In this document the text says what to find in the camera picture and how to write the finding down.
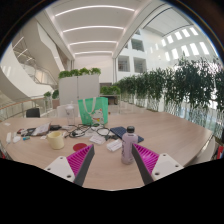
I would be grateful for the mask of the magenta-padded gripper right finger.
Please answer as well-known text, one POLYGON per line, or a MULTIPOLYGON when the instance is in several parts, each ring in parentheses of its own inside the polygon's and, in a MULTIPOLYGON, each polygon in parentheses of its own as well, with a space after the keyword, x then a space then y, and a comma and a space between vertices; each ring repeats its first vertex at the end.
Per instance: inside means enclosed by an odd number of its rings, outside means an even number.
POLYGON ((138 144, 132 145, 132 154, 145 185, 183 169, 167 153, 158 154, 138 144))

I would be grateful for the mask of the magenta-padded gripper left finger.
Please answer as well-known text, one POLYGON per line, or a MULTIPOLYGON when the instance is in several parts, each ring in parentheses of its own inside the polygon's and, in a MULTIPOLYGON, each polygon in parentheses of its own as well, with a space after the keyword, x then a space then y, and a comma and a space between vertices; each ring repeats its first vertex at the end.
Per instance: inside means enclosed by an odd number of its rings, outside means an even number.
POLYGON ((94 145, 91 144, 68 157, 59 156, 45 170, 76 185, 82 186, 94 154, 94 145))

